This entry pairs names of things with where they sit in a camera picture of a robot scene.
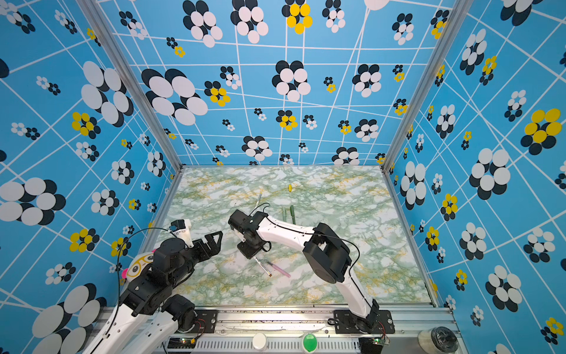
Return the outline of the pink pen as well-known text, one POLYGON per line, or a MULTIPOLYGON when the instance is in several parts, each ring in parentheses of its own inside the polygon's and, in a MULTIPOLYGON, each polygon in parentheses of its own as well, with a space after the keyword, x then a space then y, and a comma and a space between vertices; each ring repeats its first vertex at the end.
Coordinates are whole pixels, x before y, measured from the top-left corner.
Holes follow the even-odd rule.
POLYGON ((283 268, 279 267, 278 265, 270 262, 270 261, 265 261, 269 266, 271 266, 274 270, 278 271, 279 273, 281 273, 282 275, 284 275, 287 278, 290 278, 290 274, 287 273, 283 268))

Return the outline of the dark green pen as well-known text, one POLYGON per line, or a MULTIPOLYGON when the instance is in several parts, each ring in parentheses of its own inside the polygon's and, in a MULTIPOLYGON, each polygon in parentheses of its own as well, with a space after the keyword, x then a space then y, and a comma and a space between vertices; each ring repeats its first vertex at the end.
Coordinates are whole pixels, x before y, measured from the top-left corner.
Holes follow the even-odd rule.
POLYGON ((290 215, 292 218, 292 223, 296 224, 296 215, 295 215, 295 208, 293 205, 290 206, 290 215))

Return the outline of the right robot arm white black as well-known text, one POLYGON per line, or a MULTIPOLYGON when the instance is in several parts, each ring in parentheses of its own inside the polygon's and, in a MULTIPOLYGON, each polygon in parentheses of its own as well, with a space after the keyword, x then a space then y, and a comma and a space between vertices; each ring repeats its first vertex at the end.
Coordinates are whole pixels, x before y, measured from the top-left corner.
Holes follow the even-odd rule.
POLYGON ((237 248, 248 259, 274 243, 302 252, 311 269, 320 279, 334 284, 355 317, 355 326, 363 333, 381 329, 380 306, 364 290, 354 271, 350 242, 340 238, 327 224, 301 227, 272 218, 266 212, 247 215, 234 211, 228 225, 241 235, 237 248))

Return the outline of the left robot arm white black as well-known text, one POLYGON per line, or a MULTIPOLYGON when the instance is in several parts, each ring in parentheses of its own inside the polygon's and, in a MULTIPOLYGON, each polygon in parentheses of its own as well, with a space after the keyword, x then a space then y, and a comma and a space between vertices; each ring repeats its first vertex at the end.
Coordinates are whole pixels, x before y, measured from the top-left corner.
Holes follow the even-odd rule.
POLYGON ((195 266, 221 251, 223 233, 207 234, 193 246, 184 239, 165 240, 153 262, 130 281, 118 305, 84 353, 153 353, 176 332, 191 333, 194 344, 215 329, 215 314, 199 316, 195 304, 173 290, 188 280, 195 266))

